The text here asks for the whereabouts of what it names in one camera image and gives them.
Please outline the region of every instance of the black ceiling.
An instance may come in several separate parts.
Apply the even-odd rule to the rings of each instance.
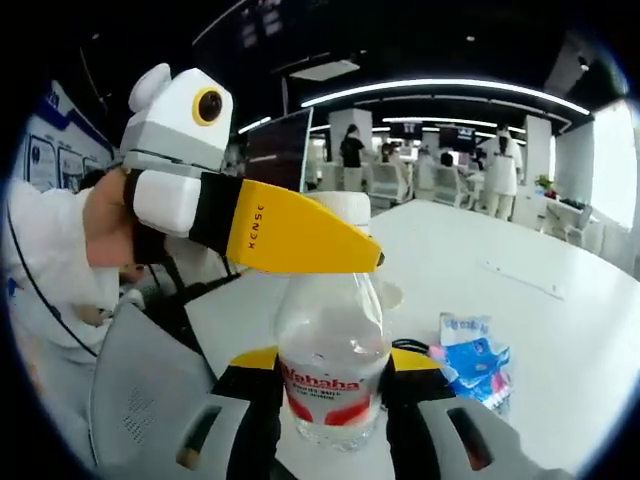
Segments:
[[[282,30],[267,36],[262,28],[264,10],[256,8],[264,0],[248,0],[192,45],[238,2],[211,3],[215,6],[202,8],[172,2],[154,11],[152,21],[145,10],[96,16],[95,21],[87,21],[84,59],[79,50],[70,51],[56,76],[85,115],[117,145],[130,116],[127,98],[132,85],[159,62],[169,62],[174,72],[198,66],[222,83],[234,95],[234,124],[240,127],[267,115],[282,115],[282,78],[289,111],[318,95],[407,78],[477,78],[543,90],[567,29],[577,25],[574,10],[558,5],[551,14],[538,5],[465,7],[452,2],[434,7],[432,2],[411,0],[276,0]],[[242,41],[247,25],[254,25],[257,38],[249,48]],[[468,41],[468,36],[475,41]],[[296,70],[338,59],[351,59],[361,68],[325,82],[289,77]],[[314,123],[326,123],[329,111],[363,101],[368,103],[358,107],[371,110],[376,123],[386,116],[438,116],[521,126],[526,113],[495,104],[424,97],[430,94],[487,96],[486,91],[452,87],[377,92],[322,105],[316,109]],[[372,102],[398,95],[423,98]],[[618,95],[609,70],[596,59],[566,98],[594,109]],[[564,107],[522,95],[494,94],[493,98],[523,103],[572,122],[585,120]],[[563,125],[554,121],[556,130]]]

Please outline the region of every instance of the potted plant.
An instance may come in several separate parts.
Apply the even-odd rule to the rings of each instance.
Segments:
[[[556,198],[556,192],[553,189],[553,181],[549,179],[548,175],[538,175],[535,184],[544,189],[545,197]]]

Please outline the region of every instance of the person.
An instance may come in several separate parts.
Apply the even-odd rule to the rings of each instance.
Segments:
[[[79,191],[95,187],[98,182],[107,174],[106,170],[90,170],[79,183]],[[120,293],[125,294],[129,287],[140,281],[144,276],[144,265],[131,264],[120,267]]]
[[[453,167],[453,155],[449,152],[444,152],[440,155],[440,164],[444,167]]]
[[[520,147],[511,138],[506,125],[498,126],[497,136],[487,142],[487,215],[508,220],[522,173]]]
[[[433,190],[435,187],[433,179],[433,168],[436,162],[429,151],[429,146],[425,145],[418,153],[418,174],[416,176],[416,190]]]
[[[120,275],[132,273],[121,268],[139,263],[134,259],[134,238],[140,231],[125,208],[125,178],[117,168],[77,194],[62,189],[41,193],[25,181],[13,180],[3,220],[9,312],[19,351],[40,400],[88,466],[94,461],[86,400],[95,359],[53,316],[58,312],[97,353],[108,328],[97,309],[114,310]],[[37,295],[36,285],[51,310]]]
[[[391,149],[387,161],[400,172],[400,197],[405,200],[408,199],[407,197],[412,193],[411,172],[409,171],[409,167],[407,167],[407,164],[402,161],[398,150],[395,148]]]
[[[340,155],[344,166],[344,189],[347,191],[359,192],[362,190],[361,152],[373,157],[360,140],[358,127],[352,123],[347,128],[347,133],[340,144]]]
[[[380,163],[389,163],[389,158],[394,152],[393,145],[389,142],[385,142],[380,147]]]

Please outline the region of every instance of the bottle label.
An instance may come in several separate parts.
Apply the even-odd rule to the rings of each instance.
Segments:
[[[366,371],[333,375],[314,365],[281,359],[291,411],[301,420],[331,426],[354,426],[377,414],[378,385],[388,356]]]

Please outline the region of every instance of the white robot head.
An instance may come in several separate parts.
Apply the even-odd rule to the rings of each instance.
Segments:
[[[233,99],[197,68],[171,79],[162,63],[145,73],[129,97],[135,113],[127,123],[120,146],[157,161],[218,170],[229,141]]]

